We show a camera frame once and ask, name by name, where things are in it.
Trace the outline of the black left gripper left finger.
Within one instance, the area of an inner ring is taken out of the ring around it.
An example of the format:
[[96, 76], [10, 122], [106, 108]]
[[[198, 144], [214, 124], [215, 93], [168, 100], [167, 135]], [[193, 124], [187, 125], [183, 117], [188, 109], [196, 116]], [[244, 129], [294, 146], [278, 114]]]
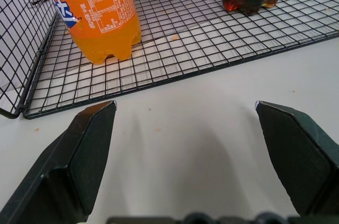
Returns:
[[81, 223], [108, 160], [115, 101], [87, 107], [38, 157], [1, 210], [1, 223]]

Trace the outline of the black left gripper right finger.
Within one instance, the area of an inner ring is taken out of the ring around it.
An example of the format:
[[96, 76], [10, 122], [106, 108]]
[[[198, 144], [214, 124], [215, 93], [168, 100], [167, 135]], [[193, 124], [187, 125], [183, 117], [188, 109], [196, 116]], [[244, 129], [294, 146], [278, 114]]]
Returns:
[[271, 163], [301, 216], [338, 214], [338, 144], [306, 113], [258, 101]]

